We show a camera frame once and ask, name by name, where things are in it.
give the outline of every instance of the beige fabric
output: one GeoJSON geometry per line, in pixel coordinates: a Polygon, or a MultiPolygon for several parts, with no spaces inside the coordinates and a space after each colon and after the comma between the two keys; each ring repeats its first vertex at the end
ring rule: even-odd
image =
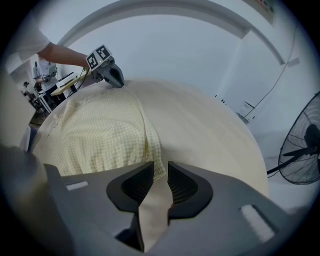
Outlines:
{"type": "Polygon", "coordinates": [[[157,133],[127,89],[69,100],[33,153],[62,176],[154,161],[154,179],[165,174],[157,133]]]}
{"type": "MultiPolygon", "coordinates": [[[[177,82],[136,78],[127,80],[125,86],[139,99],[156,129],[165,168],[168,161],[197,166],[236,177],[268,196],[266,168],[259,147],[247,127],[227,106],[177,82]]],[[[109,88],[105,82],[93,84],[79,90],[72,99],[81,101],[109,88]]],[[[41,135],[48,133],[54,116],[63,113],[66,104],[65,100],[44,121],[39,129],[41,135]]],[[[139,207],[145,251],[166,230],[171,204],[172,194],[165,176],[153,183],[139,207]]]]}

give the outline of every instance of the human arm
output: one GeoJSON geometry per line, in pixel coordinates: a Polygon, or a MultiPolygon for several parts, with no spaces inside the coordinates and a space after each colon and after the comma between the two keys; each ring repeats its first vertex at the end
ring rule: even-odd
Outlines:
{"type": "Polygon", "coordinates": [[[86,55],[71,50],[67,47],[50,42],[43,50],[38,52],[39,56],[52,63],[75,65],[88,68],[86,55]]]}

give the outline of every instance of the plaid fabric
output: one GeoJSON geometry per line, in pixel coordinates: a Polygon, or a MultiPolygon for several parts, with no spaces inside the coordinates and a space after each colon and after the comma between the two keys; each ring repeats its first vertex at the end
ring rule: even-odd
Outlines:
{"type": "Polygon", "coordinates": [[[154,180],[165,175],[158,135],[142,105],[125,87],[68,101],[49,135],[33,153],[62,176],[154,162],[154,180]]]}

